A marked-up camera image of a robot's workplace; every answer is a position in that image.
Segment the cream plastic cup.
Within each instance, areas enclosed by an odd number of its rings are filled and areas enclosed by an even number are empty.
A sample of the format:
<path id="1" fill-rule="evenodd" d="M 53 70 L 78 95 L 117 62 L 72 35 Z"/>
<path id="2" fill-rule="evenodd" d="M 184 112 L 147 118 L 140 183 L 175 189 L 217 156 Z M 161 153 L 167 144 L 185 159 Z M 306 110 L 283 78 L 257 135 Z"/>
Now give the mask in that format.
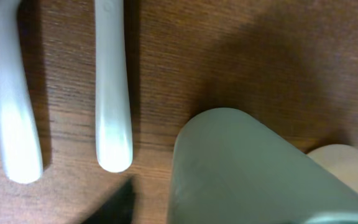
<path id="1" fill-rule="evenodd" d="M 309 152 L 308 156 L 358 193 L 358 149 L 331 144 Z"/>

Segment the green plastic cup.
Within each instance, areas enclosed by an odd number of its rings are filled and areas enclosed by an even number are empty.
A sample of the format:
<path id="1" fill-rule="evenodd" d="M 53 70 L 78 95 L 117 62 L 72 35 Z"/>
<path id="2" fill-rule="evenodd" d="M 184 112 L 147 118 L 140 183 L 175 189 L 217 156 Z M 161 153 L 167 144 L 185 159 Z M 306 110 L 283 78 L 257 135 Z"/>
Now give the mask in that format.
<path id="1" fill-rule="evenodd" d="M 247 113 L 216 108 L 179 132 L 169 223 L 358 223 L 358 194 Z"/>

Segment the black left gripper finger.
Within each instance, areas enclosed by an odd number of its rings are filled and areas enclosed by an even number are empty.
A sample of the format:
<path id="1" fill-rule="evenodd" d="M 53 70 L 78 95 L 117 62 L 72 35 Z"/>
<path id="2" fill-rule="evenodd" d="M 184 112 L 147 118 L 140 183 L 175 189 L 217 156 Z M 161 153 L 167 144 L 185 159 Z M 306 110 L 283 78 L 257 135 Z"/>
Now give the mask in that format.
<path id="1" fill-rule="evenodd" d="M 134 207 L 134 178 L 130 177 L 82 224 L 131 224 Z"/>

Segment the white plastic spoon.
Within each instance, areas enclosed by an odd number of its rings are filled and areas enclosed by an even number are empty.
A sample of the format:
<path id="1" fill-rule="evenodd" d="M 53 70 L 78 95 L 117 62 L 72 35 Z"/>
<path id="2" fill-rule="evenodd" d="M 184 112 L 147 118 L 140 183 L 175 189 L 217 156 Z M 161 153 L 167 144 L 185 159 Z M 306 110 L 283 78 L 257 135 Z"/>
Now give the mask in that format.
<path id="1" fill-rule="evenodd" d="M 95 140 L 99 165 L 123 172 L 133 160 L 131 109 L 126 69 L 124 1 L 95 0 Z"/>

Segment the white plastic fork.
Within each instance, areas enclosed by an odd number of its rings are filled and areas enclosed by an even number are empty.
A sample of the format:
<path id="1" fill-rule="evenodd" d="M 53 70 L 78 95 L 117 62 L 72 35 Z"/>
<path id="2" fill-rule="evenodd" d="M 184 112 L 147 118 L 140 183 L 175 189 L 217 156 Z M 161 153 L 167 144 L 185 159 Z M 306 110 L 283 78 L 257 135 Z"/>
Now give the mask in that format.
<path id="1" fill-rule="evenodd" d="M 19 5 L 0 1 L 0 152 L 7 178 L 30 184 L 41 178 L 44 167 L 22 60 Z"/>

